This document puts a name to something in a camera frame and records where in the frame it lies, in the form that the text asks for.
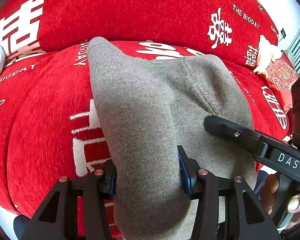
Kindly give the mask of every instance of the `gray knit fabric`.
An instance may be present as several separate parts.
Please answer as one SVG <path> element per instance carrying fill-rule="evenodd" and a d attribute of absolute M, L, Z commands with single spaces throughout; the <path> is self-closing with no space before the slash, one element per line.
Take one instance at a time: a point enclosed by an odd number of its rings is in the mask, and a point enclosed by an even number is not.
<path fill-rule="evenodd" d="M 252 128 L 248 103 L 218 57 L 143 60 L 98 37 L 89 43 L 88 61 L 118 172 L 114 219 L 127 240 L 190 238 L 197 201 L 183 193 L 177 145 L 216 176 L 241 175 L 254 186 L 248 153 L 204 130 L 212 114 Z"/>

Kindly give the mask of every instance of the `red pillow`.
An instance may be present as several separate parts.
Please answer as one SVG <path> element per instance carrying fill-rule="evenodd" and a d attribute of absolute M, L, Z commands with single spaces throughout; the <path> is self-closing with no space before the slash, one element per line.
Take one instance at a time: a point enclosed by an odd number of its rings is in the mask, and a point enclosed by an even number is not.
<path fill-rule="evenodd" d="M 291 86 L 299 75 L 285 54 L 271 62 L 266 73 L 268 78 L 264 74 L 260 74 L 260 77 L 277 98 L 283 110 L 282 114 L 286 115 L 292 107 Z"/>
<path fill-rule="evenodd" d="M 7 57 L 59 51 L 95 36 L 175 44 L 246 66 L 249 46 L 277 29 L 257 0 L 9 0 L 0 12 Z"/>
<path fill-rule="evenodd" d="M 112 43 L 145 59 L 202 54 L 153 42 Z M 5 100 L 0 105 L 0 205 L 12 212 L 32 217 L 60 176 L 85 176 L 110 158 L 92 99 L 87 47 L 85 42 L 18 60 L 0 76 L 0 100 Z M 282 129 L 264 97 L 264 83 L 247 68 L 224 63 L 248 100 L 255 129 L 282 139 L 288 122 Z M 111 234 L 119 236 L 113 202 L 105 206 Z"/>

